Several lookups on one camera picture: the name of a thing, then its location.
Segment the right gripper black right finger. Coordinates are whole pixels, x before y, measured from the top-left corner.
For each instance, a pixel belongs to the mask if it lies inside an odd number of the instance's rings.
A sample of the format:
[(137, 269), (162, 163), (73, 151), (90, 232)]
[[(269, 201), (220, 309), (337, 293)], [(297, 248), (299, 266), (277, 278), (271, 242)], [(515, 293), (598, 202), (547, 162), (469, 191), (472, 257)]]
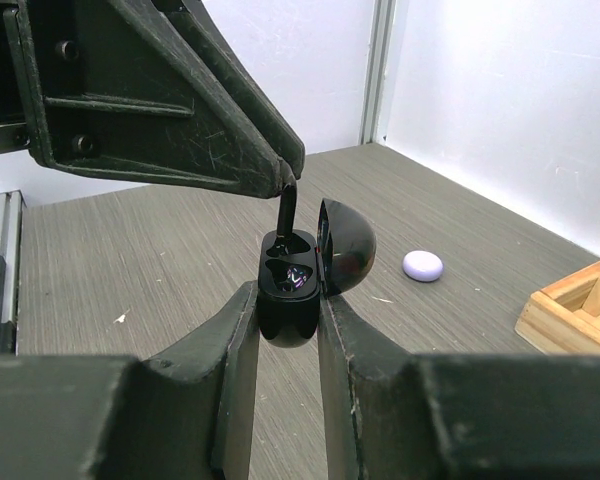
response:
[(318, 350), (332, 479), (600, 479), (600, 356), (412, 354), (341, 297)]

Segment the black round earbud case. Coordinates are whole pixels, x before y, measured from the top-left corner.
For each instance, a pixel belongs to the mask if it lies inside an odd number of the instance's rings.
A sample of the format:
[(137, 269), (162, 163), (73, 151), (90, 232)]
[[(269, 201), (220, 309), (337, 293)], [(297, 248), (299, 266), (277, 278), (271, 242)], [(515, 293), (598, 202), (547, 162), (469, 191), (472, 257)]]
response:
[(262, 336), (296, 348), (314, 335), (323, 299), (353, 289), (371, 271), (376, 236), (358, 211), (323, 199), (317, 234), (295, 230), (288, 240), (264, 236), (258, 272), (257, 320)]

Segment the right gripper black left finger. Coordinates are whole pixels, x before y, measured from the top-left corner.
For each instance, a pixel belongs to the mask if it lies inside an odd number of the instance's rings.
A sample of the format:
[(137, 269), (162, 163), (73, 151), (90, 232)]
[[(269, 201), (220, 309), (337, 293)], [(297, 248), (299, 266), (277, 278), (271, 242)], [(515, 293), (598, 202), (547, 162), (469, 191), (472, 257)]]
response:
[(0, 479), (245, 479), (257, 286), (147, 360), (0, 354)]

